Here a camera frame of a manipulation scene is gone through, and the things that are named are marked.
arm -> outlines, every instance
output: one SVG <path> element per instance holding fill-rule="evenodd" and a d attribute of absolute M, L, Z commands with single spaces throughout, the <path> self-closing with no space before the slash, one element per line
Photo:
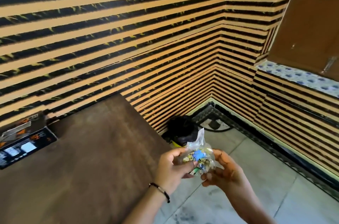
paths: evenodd
<path fill-rule="evenodd" d="M 203 186 L 216 185 L 226 194 L 231 205 L 248 224 L 275 224 L 262 207 L 243 170 L 224 151 L 214 149 L 216 160 L 224 169 L 216 168 L 201 176 Z"/>
<path fill-rule="evenodd" d="M 192 161 L 178 166 L 173 164 L 174 157 L 185 150 L 183 147 L 173 149 L 160 157 L 154 183 L 163 188 L 169 196 L 179 186 L 181 178 L 197 164 Z M 151 186 L 123 224 L 153 224 L 154 217 L 165 200 L 166 197 L 156 187 Z"/>

person's left hand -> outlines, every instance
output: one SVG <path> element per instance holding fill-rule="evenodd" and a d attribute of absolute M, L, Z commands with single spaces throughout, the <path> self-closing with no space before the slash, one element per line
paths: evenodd
<path fill-rule="evenodd" d="M 180 147 L 164 153 L 160 157 L 154 183 L 162 187 L 168 195 L 171 195 L 176 190 L 181 178 L 192 171 L 198 164 L 198 162 L 189 161 L 182 165 L 174 165 L 174 158 L 185 151 L 186 148 Z"/>

white label on box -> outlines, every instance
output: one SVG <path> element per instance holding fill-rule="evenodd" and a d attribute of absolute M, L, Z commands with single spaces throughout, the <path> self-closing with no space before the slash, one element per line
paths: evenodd
<path fill-rule="evenodd" d="M 36 149 L 36 146 L 33 145 L 31 142 L 28 142 L 28 143 L 26 143 L 26 144 L 23 144 L 23 145 L 21 146 L 21 149 L 22 149 L 23 151 L 25 151 L 26 153 L 28 153 L 28 152 L 30 152 L 30 151 Z"/>
<path fill-rule="evenodd" d="M 13 147 L 7 148 L 4 150 L 6 153 L 9 153 L 11 156 L 15 156 L 19 154 L 17 150 L 15 150 Z"/>

white and blue patterned surface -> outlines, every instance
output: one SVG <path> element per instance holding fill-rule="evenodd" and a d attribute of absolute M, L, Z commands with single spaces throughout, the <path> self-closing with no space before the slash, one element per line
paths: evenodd
<path fill-rule="evenodd" d="M 265 61 L 258 65 L 257 68 L 263 72 L 271 73 L 288 81 L 297 83 L 326 93 L 330 96 L 339 98 L 339 82 L 311 72 L 302 71 L 297 68 L 288 67 L 282 64 Z"/>

black floor border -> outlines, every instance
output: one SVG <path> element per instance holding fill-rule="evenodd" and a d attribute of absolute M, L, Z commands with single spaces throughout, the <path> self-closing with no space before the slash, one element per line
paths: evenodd
<path fill-rule="evenodd" d="M 280 161 L 290 166 L 293 170 L 332 196 L 335 200 L 339 201 L 339 181 L 296 155 L 289 149 L 277 144 L 253 126 L 247 124 L 235 115 L 232 115 L 222 106 L 215 104 L 214 102 L 209 102 L 207 105 L 192 114 L 193 120 L 199 122 L 212 111 L 218 114 L 221 120 L 227 125 L 236 128 Z"/>

